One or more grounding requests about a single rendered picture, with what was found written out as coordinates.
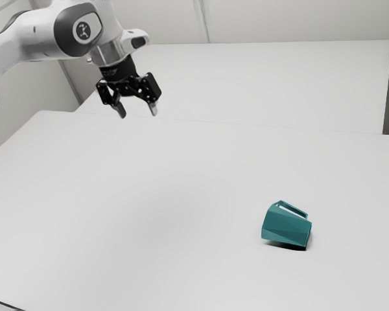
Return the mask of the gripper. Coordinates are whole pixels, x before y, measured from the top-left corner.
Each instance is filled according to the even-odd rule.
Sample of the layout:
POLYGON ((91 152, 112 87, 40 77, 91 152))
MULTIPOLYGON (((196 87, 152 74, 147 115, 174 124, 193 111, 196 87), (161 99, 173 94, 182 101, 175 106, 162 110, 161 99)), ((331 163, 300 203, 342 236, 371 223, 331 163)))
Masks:
MULTIPOLYGON (((130 55, 115 65, 99 68, 102 78, 96 88, 102 103, 115 110, 120 118, 126 117, 126 110, 121 103, 122 97, 135 96, 138 77, 135 63, 130 55)), ((152 116, 158 114, 157 102, 162 91, 152 73, 147 73, 139 81, 140 99, 147 104, 152 116)))

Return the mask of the teal faceted mug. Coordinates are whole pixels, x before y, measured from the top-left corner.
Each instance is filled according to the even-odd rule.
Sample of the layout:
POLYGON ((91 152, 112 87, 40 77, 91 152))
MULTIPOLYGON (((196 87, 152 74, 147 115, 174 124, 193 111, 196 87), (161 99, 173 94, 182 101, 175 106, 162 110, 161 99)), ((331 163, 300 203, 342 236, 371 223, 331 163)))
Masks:
POLYGON ((312 222, 308 214, 279 200, 267 210, 261 227, 261 238, 306 249, 312 222))

